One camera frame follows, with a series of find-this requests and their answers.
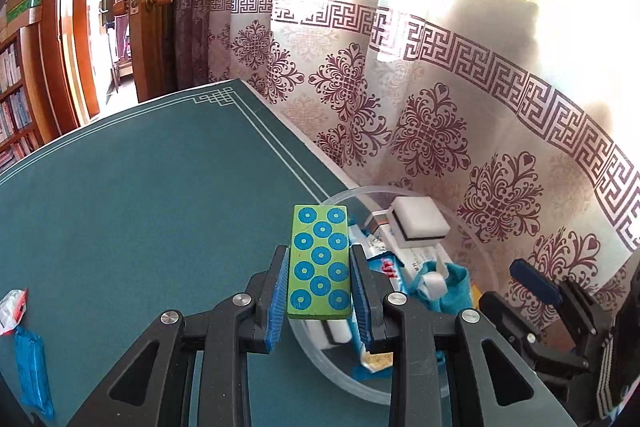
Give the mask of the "white medicine box with barcode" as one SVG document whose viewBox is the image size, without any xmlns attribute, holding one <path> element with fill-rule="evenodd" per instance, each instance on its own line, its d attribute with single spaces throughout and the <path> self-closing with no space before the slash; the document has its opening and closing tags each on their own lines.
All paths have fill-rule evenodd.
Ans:
<svg viewBox="0 0 640 427">
<path fill-rule="evenodd" d="M 364 221 L 363 231 L 367 235 L 373 235 L 380 241 L 388 239 L 393 236 L 393 231 L 390 228 L 390 220 L 388 220 L 386 210 L 374 210 Z"/>
</svg>

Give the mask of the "orange and yellow toy block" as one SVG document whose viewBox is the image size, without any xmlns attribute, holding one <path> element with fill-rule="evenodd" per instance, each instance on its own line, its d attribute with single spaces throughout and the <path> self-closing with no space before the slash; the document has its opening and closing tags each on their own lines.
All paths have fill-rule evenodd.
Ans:
<svg viewBox="0 0 640 427">
<path fill-rule="evenodd" d="M 482 295 L 483 293 L 480 291 L 480 288 L 478 288 L 475 284 L 472 284 L 471 296 L 474 309 L 478 309 L 480 307 L 480 297 L 482 297 Z"/>
</svg>

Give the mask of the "white sponge with black stripe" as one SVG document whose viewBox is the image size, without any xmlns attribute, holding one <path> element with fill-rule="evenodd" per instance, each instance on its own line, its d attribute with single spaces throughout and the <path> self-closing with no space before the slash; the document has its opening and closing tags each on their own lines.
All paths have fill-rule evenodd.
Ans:
<svg viewBox="0 0 640 427">
<path fill-rule="evenodd" d="M 352 341 L 352 330 L 346 320 L 305 320 L 307 334 L 320 350 L 333 349 Z"/>
</svg>

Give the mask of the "teal Curel fabric pouch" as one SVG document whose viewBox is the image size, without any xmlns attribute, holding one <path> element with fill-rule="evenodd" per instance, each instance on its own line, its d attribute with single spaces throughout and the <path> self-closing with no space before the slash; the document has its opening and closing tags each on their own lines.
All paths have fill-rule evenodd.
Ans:
<svg viewBox="0 0 640 427">
<path fill-rule="evenodd" d="M 446 263 L 445 268 L 446 277 L 437 271 L 436 261 L 424 262 L 407 289 L 430 311 L 457 315 L 473 306 L 469 271 L 454 263 Z"/>
</svg>

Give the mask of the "brown wooden door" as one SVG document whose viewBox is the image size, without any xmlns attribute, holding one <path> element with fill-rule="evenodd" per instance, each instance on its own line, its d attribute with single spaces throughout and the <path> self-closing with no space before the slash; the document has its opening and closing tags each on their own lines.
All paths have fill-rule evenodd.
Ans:
<svg viewBox="0 0 640 427">
<path fill-rule="evenodd" d="M 132 75 L 146 102 L 177 90 L 174 0 L 117 0 L 114 13 L 129 17 Z"/>
</svg>

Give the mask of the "red and white snack packet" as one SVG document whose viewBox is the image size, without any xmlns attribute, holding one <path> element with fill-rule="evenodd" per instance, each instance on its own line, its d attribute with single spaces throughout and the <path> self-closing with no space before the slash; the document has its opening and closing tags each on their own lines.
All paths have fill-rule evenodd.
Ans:
<svg viewBox="0 0 640 427">
<path fill-rule="evenodd" d="M 20 325 L 27 305 L 27 289 L 11 289 L 0 300 L 0 335 L 11 334 Z"/>
</svg>

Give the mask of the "patterned white maroon curtain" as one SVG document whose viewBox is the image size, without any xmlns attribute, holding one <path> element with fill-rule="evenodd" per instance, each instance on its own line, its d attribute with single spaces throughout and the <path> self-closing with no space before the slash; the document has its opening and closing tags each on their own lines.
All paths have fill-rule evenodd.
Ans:
<svg viewBox="0 0 640 427">
<path fill-rule="evenodd" d="M 524 258 L 610 313 L 639 262 L 639 0 L 177 0 L 178 85 L 241 79 L 361 185 L 433 197 L 448 253 L 562 343 Z"/>
</svg>

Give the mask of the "green block with blue dots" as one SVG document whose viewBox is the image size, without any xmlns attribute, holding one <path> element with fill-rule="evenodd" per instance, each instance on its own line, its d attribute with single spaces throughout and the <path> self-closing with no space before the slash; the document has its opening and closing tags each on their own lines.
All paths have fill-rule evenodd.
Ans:
<svg viewBox="0 0 640 427">
<path fill-rule="evenodd" d="M 294 207 L 286 304 L 293 320 L 346 320 L 352 315 L 344 206 Z"/>
</svg>

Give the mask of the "white printed plastic bag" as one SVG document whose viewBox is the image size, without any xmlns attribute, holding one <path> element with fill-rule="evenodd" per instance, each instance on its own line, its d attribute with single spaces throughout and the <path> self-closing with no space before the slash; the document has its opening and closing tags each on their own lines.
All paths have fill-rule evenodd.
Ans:
<svg viewBox="0 0 640 427">
<path fill-rule="evenodd" d="M 427 301 L 447 294 L 449 273 L 439 246 L 400 248 L 388 225 L 370 234 L 368 242 L 369 268 L 386 275 L 394 291 L 416 294 Z"/>
</svg>

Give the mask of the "pink trousers on hanger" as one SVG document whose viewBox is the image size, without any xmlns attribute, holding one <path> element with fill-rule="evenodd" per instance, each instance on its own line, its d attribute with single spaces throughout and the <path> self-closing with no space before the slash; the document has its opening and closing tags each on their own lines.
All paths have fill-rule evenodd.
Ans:
<svg viewBox="0 0 640 427">
<path fill-rule="evenodd" d="M 127 58 L 127 45 L 126 35 L 129 20 L 128 15 L 119 15 L 115 17 L 115 31 L 116 31 L 116 52 L 119 61 L 126 60 Z"/>
</svg>

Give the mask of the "clear plastic round bowl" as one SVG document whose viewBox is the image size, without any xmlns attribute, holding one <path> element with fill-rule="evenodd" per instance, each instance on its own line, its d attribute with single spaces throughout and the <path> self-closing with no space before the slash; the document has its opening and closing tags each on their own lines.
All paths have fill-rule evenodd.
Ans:
<svg viewBox="0 0 640 427">
<path fill-rule="evenodd" d="M 348 209 L 349 240 L 369 268 L 388 281 L 381 299 L 400 306 L 420 298 L 436 311 L 456 315 L 497 286 L 488 254 L 469 227 L 433 196 L 394 186 L 363 186 L 322 202 Z M 291 320 L 299 347 L 319 371 L 344 391 L 371 403 L 390 404 L 393 355 L 372 355 L 360 338 L 357 317 Z"/>
</svg>

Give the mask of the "blue noodle snack packet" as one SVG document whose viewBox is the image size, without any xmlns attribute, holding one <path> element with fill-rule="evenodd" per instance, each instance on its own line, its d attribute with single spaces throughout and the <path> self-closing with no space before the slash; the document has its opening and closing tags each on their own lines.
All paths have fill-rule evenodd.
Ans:
<svg viewBox="0 0 640 427">
<path fill-rule="evenodd" d="M 421 301 L 393 290 L 380 272 L 369 269 L 361 245 L 349 248 L 354 302 L 360 339 L 372 355 L 393 355 L 396 386 L 412 379 L 418 386 L 438 381 L 436 352 L 450 334 L 450 315 L 430 311 Z"/>
</svg>

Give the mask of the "stacked gift boxes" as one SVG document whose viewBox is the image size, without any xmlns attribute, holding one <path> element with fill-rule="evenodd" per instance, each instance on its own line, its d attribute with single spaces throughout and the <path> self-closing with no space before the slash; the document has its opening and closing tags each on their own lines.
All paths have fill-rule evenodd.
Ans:
<svg viewBox="0 0 640 427">
<path fill-rule="evenodd" d="M 6 0 L 1 8 L 1 40 L 23 27 L 39 23 L 42 0 Z"/>
</svg>

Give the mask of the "wooden bookshelf with books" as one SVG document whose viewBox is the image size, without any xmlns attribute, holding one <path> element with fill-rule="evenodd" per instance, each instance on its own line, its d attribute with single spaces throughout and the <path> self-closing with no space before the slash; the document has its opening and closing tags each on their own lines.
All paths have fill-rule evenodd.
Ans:
<svg viewBox="0 0 640 427">
<path fill-rule="evenodd" d="M 7 172 L 60 136 L 40 51 L 39 25 L 1 43 L 0 169 Z"/>
</svg>

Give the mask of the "blue foil snack bar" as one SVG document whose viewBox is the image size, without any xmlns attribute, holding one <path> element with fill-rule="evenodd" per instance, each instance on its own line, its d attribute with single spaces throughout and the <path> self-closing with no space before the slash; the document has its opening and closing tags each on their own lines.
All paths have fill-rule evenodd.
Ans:
<svg viewBox="0 0 640 427">
<path fill-rule="evenodd" d="M 48 421 L 53 421 L 55 410 L 42 338 L 23 326 L 17 326 L 14 353 L 21 386 L 21 403 L 35 409 Z"/>
</svg>

